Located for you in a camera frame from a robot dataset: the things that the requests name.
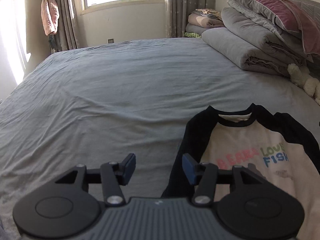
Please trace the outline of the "white plush toy dog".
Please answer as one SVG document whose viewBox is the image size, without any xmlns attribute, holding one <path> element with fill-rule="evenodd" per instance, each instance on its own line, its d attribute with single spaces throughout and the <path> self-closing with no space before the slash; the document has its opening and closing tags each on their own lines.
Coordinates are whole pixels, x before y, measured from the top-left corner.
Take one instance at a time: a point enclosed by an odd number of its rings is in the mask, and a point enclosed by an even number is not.
<svg viewBox="0 0 320 240">
<path fill-rule="evenodd" d="M 297 66 L 296 64 L 289 64 L 287 71 L 290 75 L 290 80 L 299 88 L 303 89 L 308 96 L 313 98 L 319 105 L 319 79 L 310 75 L 309 69 L 306 66 Z"/>
</svg>

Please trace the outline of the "beige black raglan bear shirt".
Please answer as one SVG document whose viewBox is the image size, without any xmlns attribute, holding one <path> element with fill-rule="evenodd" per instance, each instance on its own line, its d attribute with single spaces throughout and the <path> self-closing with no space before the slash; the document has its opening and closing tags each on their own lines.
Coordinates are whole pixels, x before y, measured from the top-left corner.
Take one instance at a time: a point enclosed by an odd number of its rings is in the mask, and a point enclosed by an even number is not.
<svg viewBox="0 0 320 240">
<path fill-rule="evenodd" d="M 305 211 L 299 239 L 319 239 L 319 145 L 310 131 L 287 113 L 260 105 L 238 112 L 208 107 L 185 128 L 163 197 L 191 198 L 182 168 L 184 154 L 222 170 L 241 165 L 297 198 Z"/>
</svg>

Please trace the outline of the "grey bed sheet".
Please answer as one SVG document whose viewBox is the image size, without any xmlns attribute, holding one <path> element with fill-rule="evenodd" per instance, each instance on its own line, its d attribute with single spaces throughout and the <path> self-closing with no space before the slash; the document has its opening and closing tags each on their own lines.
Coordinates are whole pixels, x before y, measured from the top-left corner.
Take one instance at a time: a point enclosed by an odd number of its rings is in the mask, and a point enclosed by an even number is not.
<svg viewBox="0 0 320 240">
<path fill-rule="evenodd" d="M 212 106 L 289 113 L 319 137 L 319 105 L 289 80 L 237 67 L 201 39 L 139 40 L 60 52 L 1 103 L 1 239 L 15 203 L 69 168 L 128 153 L 125 196 L 158 197 L 187 122 Z"/>
</svg>

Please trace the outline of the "pink hanging cloth bag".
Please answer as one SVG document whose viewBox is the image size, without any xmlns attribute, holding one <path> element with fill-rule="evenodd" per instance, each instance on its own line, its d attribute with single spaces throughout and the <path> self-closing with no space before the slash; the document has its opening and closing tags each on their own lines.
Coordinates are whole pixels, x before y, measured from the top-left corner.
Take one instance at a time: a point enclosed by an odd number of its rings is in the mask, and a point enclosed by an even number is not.
<svg viewBox="0 0 320 240">
<path fill-rule="evenodd" d="M 57 33 L 59 17 L 59 8 L 56 0 L 42 0 L 41 19 L 46 36 Z"/>
</svg>

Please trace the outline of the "grey window curtain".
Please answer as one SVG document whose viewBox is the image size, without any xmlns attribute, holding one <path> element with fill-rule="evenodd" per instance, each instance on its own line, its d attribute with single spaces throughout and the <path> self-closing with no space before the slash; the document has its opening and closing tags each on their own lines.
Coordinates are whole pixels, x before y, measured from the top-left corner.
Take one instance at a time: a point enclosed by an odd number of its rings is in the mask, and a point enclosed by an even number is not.
<svg viewBox="0 0 320 240">
<path fill-rule="evenodd" d="M 188 16 L 198 8 L 215 8 L 215 0 L 165 0 L 165 29 L 168 38 L 182 37 Z"/>
<path fill-rule="evenodd" d="M 59 10 L 57 33 L 50 36 L 52 51 L 60 52 L 80 48 L 79 28 L 74 0 L 56 0 Z"/>
</svg>

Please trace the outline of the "light grey patterned quilt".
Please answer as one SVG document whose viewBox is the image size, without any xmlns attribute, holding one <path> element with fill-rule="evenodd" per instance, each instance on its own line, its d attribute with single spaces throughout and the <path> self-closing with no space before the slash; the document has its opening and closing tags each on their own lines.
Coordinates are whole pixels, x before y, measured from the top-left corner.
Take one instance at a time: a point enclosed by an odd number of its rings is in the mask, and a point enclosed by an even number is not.
<svg viewBox="0 0 320 240">
<path fill-rule="evenodd" d="M 240 3 L 234 0 L 228 0 L 228 5 L 232 8 L 234 8 L 236 11 L 242 13 L 244 16 L 255 22 L 256 24 L 268 29 L 272 33 L 274 33 L 279 39 L 281 39 L 283 42 L 296 42 L 301 43 L 302 40 L 300 38 L 297 38 L 288 32 L 284 31 L 280 27 L 274 25 L 270 20 L 264 18 L 261 14 L 257 14 L 256 12 L 253 12 L 249 10 L 248 8 L 242 6 Z"/>
</svg>

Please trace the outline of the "grey right window curtain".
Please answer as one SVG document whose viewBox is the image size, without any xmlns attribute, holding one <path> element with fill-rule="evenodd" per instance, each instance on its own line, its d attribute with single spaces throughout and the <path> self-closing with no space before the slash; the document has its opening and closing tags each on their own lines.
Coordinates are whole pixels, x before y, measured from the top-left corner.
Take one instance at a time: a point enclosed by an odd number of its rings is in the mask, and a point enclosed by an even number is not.
<svg viewBox="0 0 320 240">
<path fill-rule="evenodd" d="M 215 8 L 215 0 L 165 0 L 165 29 L 168 38 L 182 37 L 188 16 L 198 8 Z"/>
</svg>

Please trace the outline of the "lower folded grey quilt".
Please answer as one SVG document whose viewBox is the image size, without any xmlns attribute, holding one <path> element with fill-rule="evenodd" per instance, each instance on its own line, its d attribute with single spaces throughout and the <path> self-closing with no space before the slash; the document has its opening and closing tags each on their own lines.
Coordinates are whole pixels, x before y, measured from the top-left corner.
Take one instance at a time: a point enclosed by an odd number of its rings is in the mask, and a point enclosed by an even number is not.
<svg viewBox="0 0 320 240">
<path fill-rule="evenodd" d="M 287 64 L 267 55 L 227 28 L 221 27 L 204 31 L 202 39 L 242 70 L 283 77 L 290 76 Z"/>
</svg>

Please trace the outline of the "grey left window curtain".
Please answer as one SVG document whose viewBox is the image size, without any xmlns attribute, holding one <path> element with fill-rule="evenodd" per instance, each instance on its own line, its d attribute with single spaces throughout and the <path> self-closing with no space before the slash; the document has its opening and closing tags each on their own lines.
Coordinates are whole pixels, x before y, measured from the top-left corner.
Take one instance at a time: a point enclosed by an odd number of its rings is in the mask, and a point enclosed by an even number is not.
<svg viewBox="0 0 320 240">
<path fill-rule="evenodd" d="M 60 52 L 80 48 L 79 28 L 74 0 L 56 0 L 59 10 L 57 33 L 50 36 L 52 51 Z"/>
</svg>

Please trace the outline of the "folded grey quilt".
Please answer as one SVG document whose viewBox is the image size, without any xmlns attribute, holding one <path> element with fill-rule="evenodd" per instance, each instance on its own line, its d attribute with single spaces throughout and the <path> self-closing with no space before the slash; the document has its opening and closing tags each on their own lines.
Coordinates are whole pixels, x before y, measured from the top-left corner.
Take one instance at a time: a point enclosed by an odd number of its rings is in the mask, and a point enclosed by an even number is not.
<svg viewBox="0 0 320 240">
<path fill-rule="evenodd" d="M 202 39 L 242 70 L 283 77 L 290 76 L 287 64 L 267 55 L 227 28 L 221 27 L 204 31 Z"/>
<path fill-rule="evenodd" d="M 224 8 L 221 12 L 223 23 L 234 35 L 263 51 L 268 56 L 288 65 L 298 66 L 306 64 L 302 46 L 292 43 L 290 48 L 274 31 L 255 23 L 234 8 Z"/>
</svg>

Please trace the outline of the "upper folded grey quilt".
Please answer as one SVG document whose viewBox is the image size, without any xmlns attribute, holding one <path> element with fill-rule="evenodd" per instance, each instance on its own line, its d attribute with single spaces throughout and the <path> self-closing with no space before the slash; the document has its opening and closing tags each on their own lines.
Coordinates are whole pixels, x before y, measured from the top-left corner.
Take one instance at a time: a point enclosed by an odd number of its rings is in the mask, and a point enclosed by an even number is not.
<svg viewBox="0 0 320 240">
<path fill-rule="evenodd" d="M 306 64 L 302 46 L 292 43 L 290 48 L 274 31 L 255 23 L 234 8 L 224 8 L 221 12 L 223 23 L 234 35 L 263 51 L 268 56 L 288 65 L 298 66 Z"/>
</svg>

